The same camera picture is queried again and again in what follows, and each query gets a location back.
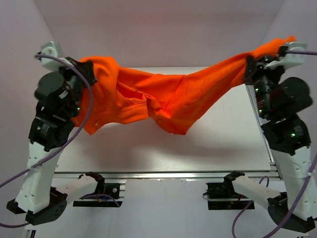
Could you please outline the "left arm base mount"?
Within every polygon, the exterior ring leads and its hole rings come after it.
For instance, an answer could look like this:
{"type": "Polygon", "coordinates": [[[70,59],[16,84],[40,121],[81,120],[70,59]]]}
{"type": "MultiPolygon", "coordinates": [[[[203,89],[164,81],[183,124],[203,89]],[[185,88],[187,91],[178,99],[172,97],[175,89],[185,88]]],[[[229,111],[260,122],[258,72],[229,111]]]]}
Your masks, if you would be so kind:
{"type": "Polygon", "coordinates": [[[85,173],[97,182],[93,193],[85,195],[84,198],[75,200],[73,207],[99,207],[99,208],[119,208],[125,196],[125,183],[105,182],[105,178],[95,172],[85,173]]]}

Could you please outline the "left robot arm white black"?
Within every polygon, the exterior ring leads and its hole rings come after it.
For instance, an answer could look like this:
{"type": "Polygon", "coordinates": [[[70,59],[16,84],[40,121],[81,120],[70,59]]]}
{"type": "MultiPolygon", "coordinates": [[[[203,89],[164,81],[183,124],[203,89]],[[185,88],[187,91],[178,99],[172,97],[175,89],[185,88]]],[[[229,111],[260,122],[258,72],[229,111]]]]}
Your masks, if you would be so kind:
{"type": "Polygon", "coordinates": [[[24,214],[26,224],[41,225],[58,219],[76,199],[74,186],[52,187],[57,162],[64,148],[79,134],[73,118],[79,116],[85,91],[96,83],[92,61],[48,57],[56,61],[35,90],[36,115],[29,132],[27,169],[17,197],[7,203],[14,214],[24,214]]]}

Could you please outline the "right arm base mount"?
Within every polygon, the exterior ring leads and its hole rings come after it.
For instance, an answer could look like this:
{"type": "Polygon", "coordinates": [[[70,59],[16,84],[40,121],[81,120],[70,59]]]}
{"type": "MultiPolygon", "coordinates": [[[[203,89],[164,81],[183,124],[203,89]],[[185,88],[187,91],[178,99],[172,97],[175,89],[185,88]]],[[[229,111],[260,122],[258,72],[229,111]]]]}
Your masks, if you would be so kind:
{"type": "Polygon", "coordinates": [[[244,195],[236,193],[232,182],[244,175],[245,173],[241,171],[233,171],[226,175],[222,182],[206,183],[207,189],[203,193],[203,198],[208,203],[208,210],[243,210],[251,200],[244,195]]]}

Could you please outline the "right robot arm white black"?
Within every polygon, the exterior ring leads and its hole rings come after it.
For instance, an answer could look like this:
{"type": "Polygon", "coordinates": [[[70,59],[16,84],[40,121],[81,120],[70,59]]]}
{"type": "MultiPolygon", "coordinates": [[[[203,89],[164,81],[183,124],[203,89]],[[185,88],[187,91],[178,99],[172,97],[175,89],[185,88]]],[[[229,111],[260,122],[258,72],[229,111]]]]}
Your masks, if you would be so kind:
{"type": "Polygon", "coordinates": [[[255,91],[261,128],[279,167],[286,190],[264,187],[244,173],[225,177],[224,193],[246,196],[265,208],[278,229],[300,233],[313,230],[317,219],[317,185],[312,179],[316,161],[310,160],[311,139],[298,113],[312,105],[307,83],[297,77],[281,81],[282,74],[301,64],[288,57],[247,57],[246,82],[255,91]]]}

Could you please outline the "orange jacket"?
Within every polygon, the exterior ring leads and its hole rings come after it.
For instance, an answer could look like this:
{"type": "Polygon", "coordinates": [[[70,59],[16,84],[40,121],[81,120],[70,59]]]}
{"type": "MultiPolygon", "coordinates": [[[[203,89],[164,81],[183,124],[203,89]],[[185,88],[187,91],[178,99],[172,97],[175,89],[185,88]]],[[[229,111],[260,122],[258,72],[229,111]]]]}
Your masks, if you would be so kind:
{"type": "Polygon", "coordinates": [[[276,38],[188,75],[163,75],[120,66],[112,57],[91,56],[97,82],[84,90],[80,113],[72,121],[94,134],[105,124],[153,118],[160,128],[184,135],[231,88],[243,83],[247,56],[273,56],[294,36],[276,38]]]}

